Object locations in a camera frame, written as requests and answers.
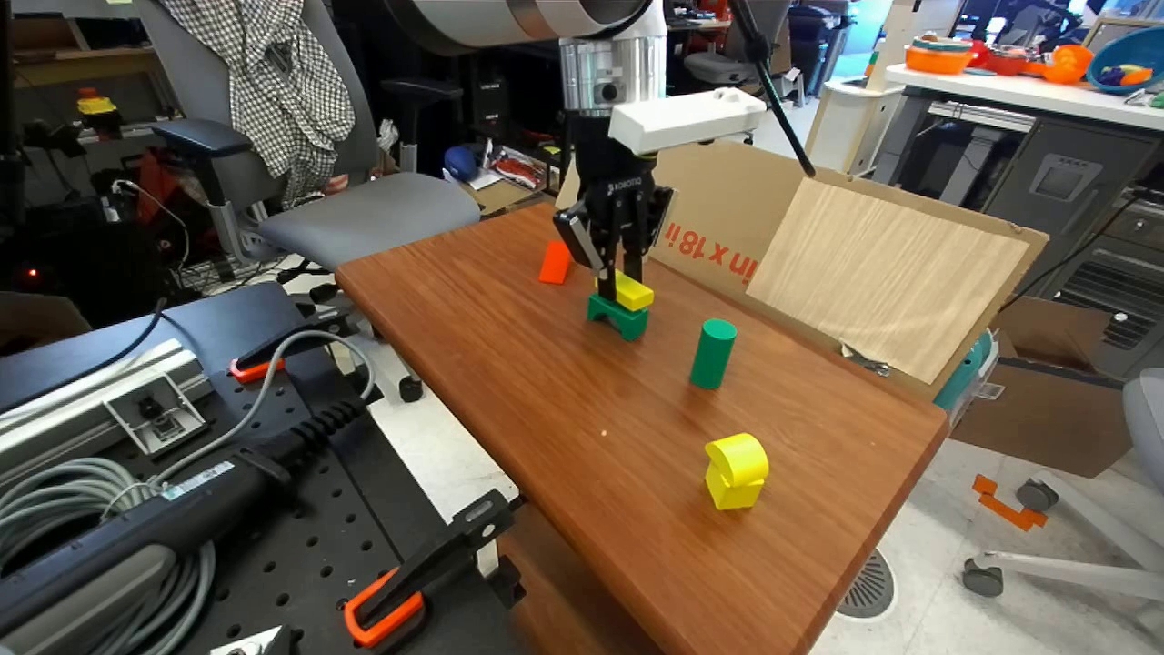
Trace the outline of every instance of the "wooden table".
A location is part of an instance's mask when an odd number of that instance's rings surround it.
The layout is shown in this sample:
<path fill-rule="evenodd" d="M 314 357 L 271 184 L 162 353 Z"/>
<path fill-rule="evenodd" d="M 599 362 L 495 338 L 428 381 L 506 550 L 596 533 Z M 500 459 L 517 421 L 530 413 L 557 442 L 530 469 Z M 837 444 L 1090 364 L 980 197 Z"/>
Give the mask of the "wooden table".
<path fill-rule="evenodd" d="M 947 414 L 664 266 L 645 344 L 621 344 L 585 320 L 585 271 L 537 286 L 551 239 L 537 204 L 340 281 L 664 651 L 809 651 Z M 687 387 L 711 318 L 739 329 L 716 392 Z M 701 444 L 739 429 L 773 476 L 716 514 Z"/>

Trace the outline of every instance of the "clamp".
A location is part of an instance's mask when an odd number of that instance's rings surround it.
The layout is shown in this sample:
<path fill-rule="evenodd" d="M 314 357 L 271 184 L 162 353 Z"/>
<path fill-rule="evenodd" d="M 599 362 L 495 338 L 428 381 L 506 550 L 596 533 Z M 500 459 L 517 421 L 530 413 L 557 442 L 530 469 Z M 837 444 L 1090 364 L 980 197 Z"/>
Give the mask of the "clamp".
<path fill-rule="evenodd" d="M 373 579 L 343 603 L 343 622 L 357 648 L 382 648 L 410 635 L 447 584 L 477 568 L 477 550 L 512 526 L 502 491 L 470 501 L 444 537 L 409 558 L 402 568 Z"/>

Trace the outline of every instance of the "office chair wheel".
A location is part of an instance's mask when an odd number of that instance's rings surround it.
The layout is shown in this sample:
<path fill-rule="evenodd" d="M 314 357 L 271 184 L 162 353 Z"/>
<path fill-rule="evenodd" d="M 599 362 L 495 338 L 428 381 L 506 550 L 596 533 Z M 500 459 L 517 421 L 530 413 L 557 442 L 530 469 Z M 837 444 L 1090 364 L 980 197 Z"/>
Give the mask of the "office chair wheel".
<path fill-rule="evenodd" d="M 402 402 L 405 402 L 405 403 L 416 403 L 416 402 L 422 402 L 422 396 L 425 396 L 425 381 L 416 380 L 416 375 L 405 375 L 405 380 L 402 380 Z"/>
<path fill-rule="evenodd" d="M 962 568 L 962 586 L 980 597 L 999 597 L 1004 592 L 1004 573 L 999 568 L 980 568 L 975 558 Z"/>
<path fill-rule="evenodd" d="M 1021 501 L 1025 509 L 1049 514 L 1050 506 L 1058 506 L 1058 495 L 1056 495 L 1056 488 L 1049 488 L 1045 480 L 1025 480 L 1025 484 L 1019 488 L 1019 501 Z"/>

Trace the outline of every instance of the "chair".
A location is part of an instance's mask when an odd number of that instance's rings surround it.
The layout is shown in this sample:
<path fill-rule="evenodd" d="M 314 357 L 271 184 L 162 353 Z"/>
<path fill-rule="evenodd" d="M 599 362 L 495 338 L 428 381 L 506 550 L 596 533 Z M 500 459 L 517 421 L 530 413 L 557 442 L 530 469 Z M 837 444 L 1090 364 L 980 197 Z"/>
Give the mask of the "chair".
<path fill-rule="evenodd" d="M 1121 396 L 1124 396 L 1124 419 L 1128 419 L 1134 459 L 1150 475 L 1150 480 L 1164 491 L 1164 369 L 1141 370 L 1124 387 Z M 1134 568 L 985 550 L 965 563 L 968 590 L 981 597 L 999 597 L 1004 573 L 1014 573 L 1014 575 L 1069 584 L 1098 592 L 1121 592 L 1132 602 L 1153 602 L 1134 618 L 1150 635 L 1164 635 L 1164 609 L 1159 609 L 1164 550 L 1153 539 L 1110 517 L 1086 491 L 1056 476 L 1021 484 L 1019 501 L 1030 509 L 1050 509 L 1050 506 L 1072 509 L 1087 527 L 1095 527 L 1110 545 L 1116 545 Z"/>
<path fill-rule="evenodd" d="M 791 0 L 746 0 L 758 30 L 767 37 L 767 66 L 774 70 L 774 87 L 779 96 L 793 96 L 793 104 L 803 104 L 803 82 L 793 70 L 791 58 L 791 22 L 785 22 L 785 8 Z M 691 50 L 683 58 L 683 70 L 705 84 L 705 87 L 753 87 L 758 84 L 758 66 L 746 56 L 746 37 L 739 27 L 731 27 L 723 50 Z"/>
<path fill-rule="evenodd" d="M 216 235 L 233 266 L 253 261 L 262 244 L 273 244 L 340 271 L 359 254 L 425 239 L 479 218 L 474 197 L 444 180 L 409 172 L 373 180 L 379 157 L 373 108 L 325 0 L 305 0 L 305 27 L 318 33 L 352 96 L 357 125 L 334 161 L 334 174 L 350 174 L 350 191 L 273 214 L 266 214 L 266 204 L 284 197 L 284 180 L 273 180 L 249 138 L 231 129 L 231 76 L 220 56 L 197 44 L 162 0 L 141 4 L 141 27 L 171 82 L 177 108 L 186 115 L 186 121 L 162 125 L 158 135 L 168 142 L 168 155 L 181 157 L 202 180 L 211 201 Z"/>

